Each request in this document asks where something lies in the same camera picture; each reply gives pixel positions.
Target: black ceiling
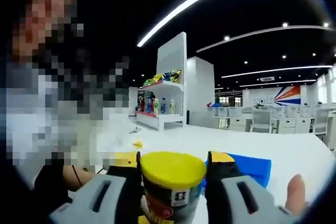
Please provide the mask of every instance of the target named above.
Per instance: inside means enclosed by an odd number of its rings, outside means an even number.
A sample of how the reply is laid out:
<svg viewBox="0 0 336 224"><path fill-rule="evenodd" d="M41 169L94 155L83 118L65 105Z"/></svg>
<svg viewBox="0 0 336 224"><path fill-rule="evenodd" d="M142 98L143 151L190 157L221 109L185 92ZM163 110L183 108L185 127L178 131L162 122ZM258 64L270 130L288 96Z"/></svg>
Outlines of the black ceiling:
<svg viewBox="0 0 336 224"><path fill-rule="evenodd" d="M293 81L316 78L325 70L293 70L222 79L221 76L285 67L331 64L335 62L335 35L317 29L284 30L235 40L196 53L205 46L252 31L289 25L332 24L334 0L318 0L326 8L317 8L312 0L201 0L179 14L142 48L136 45L158 21L184 0L79 0L78 18L84 23L84 37L66 40L60 54L81 58L86 49L90 67L97 74L106 73L122 61L130 60L128 75L131 86L155 74L157 49L184 31L187 33L187 56L198 56L214 64L215 84L239 90L240 84L257 84L257 78L275 76L276 80Z"/></svg>

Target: human hand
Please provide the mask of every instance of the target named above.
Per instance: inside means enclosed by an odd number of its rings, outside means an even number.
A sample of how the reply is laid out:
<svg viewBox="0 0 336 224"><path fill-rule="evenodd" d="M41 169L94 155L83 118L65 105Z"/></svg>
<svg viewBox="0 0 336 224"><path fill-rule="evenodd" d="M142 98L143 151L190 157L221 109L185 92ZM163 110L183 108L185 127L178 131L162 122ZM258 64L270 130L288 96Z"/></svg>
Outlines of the human hand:
<svg viewBox="0 0 336 224"><path fill-rule="evenodd" d="M288 183L285 207L295 216L300 215L307 206L304 184L300 174L295 175Z"/></svg>

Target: air vent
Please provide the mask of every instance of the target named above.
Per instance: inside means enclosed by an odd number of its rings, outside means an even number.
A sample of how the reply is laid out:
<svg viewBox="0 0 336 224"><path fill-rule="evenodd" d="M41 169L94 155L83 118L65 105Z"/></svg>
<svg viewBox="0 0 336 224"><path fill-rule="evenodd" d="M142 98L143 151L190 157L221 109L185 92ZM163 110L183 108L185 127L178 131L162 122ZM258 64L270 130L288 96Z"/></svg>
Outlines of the air vent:
<svg viewBox="0 0 336 224"><path fill-rule="evenodd" d="M272 77L262 77L260 78L261 81L274 81L275 78L272 76Z"/></svg>

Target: white desk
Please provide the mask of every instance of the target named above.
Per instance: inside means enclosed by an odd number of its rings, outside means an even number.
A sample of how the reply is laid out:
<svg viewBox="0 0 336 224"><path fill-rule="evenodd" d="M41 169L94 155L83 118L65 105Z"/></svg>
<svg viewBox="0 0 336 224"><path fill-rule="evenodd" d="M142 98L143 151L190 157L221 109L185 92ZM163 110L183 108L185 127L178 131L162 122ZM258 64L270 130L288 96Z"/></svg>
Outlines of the white desk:
<svg viewBox="0 0 336 224"><path fill-rule="evenodd" d="M263 134L233 132L186 125L163 132L142 127L139 133L129 134L123 143L110 143L109 128L97 137L98 152L174 151L189 153L202 160L207 152L221 151L272 160L267 189L273 194L275 204L284 205L287 185L295 174L301 174L306 183L306 200L312 202L329 177L335 157L313 134ZM143 142L142 149L132 143ZM207 223L206 201L201 196L193 224Z"/></svg>

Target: yellow lid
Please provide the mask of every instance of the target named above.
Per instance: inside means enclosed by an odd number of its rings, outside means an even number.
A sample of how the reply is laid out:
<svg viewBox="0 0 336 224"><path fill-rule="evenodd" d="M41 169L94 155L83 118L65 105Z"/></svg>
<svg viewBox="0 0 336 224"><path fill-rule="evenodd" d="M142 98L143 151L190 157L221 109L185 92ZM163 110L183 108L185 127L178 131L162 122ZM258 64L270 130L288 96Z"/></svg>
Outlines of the yellow lid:
<svg viewBox="0 0 336 224"><path fill-rule="evenodd" d="M206 173L205 163L192 155L151 152L141 157L143 175L151 182L172 189L197 186Z"/></svg>

